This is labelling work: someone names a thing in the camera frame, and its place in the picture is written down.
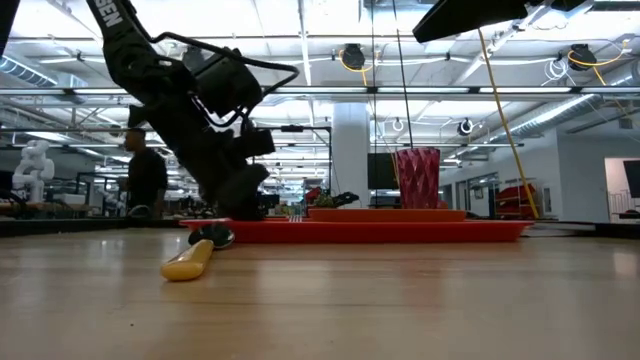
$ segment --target person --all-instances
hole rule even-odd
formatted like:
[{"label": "person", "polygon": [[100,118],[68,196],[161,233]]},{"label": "person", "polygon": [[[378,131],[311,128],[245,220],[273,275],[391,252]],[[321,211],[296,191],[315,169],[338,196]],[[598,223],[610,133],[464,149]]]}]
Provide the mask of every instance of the person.
[{"label": "person", "polygon": [[125,135],[124,148],[133,152],[125,186],[129,191],[128,208],[145,205],[152,216],[160,217],[167,190],[167,167],[162,156],[147,147],[145,137],[141,128],[129,129]]}]

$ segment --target white pillar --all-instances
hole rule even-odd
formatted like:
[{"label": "white pillar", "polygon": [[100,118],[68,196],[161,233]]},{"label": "white pillar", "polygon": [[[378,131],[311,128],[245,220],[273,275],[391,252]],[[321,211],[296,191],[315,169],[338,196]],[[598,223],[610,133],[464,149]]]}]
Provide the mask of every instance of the white pillar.
[{"label": "white pillar", "polygon": [[367,183],[369,113],[366,103],[333,105],[332,140],[332,195],[350,191],[358,195],[360,201],[345,208],[367,208],[371,196]]}]

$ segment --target pink vase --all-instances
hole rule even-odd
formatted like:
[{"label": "pink vase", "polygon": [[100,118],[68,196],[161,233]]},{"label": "pink vase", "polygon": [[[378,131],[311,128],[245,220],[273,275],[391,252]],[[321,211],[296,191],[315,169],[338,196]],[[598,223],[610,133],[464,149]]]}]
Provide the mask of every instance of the pink vase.
[{"label": "pink vase", "polygon": [[406,149],[396,152],[400,198],[404,209],[437,209],[440,150]]}]

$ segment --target wooden table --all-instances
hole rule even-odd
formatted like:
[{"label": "wooden table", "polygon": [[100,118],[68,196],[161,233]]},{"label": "wooden table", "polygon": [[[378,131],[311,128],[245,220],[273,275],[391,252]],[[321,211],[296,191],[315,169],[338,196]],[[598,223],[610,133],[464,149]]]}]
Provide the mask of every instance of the wooden table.
[{"label": "wooden table", "polygon": [[0,240],[0,359],[640,359],[640,242],[237,245],[187,231]]}]

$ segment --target yellow tool handle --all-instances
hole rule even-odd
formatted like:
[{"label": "yellow tool handle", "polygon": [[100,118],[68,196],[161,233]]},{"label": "yellow tool handle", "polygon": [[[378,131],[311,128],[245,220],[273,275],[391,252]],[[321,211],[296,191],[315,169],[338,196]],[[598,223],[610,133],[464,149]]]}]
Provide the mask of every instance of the yellow tool handle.
[{"label": "yellow tool handle", "polygon": [[212,252],[213,241],[200,240],[189,249],[167,261],[160,272],[169,281],[197,279],[207,267]]}]

